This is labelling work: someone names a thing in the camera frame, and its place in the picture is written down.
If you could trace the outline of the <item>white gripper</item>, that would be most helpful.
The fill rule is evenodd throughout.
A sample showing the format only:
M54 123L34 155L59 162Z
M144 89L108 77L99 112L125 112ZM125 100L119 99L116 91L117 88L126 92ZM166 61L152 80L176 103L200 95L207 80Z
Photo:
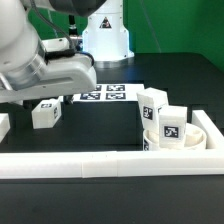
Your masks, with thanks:
M72 95L95 89L97 78L93 64L93 59L86 54L52 60L46 74L31 87L0 90L0 103L64 96L64 104L72 105Z

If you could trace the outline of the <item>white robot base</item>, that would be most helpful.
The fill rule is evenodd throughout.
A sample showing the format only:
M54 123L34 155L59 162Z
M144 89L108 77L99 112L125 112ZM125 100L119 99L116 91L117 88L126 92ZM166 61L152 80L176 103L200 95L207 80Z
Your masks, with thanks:
M115 68L134 60L129 31L123 24L123 0L106 2L88 17L82 32L83 50L94 58L97 68Z

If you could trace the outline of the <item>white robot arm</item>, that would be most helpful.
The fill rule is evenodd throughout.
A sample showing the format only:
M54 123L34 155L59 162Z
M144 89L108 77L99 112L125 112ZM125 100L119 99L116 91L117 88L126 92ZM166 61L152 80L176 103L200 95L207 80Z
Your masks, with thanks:
M74 95L95 89L94 58L76 50L49 51L27 18L46 8L88 17L106 0L0 0L0 103Z

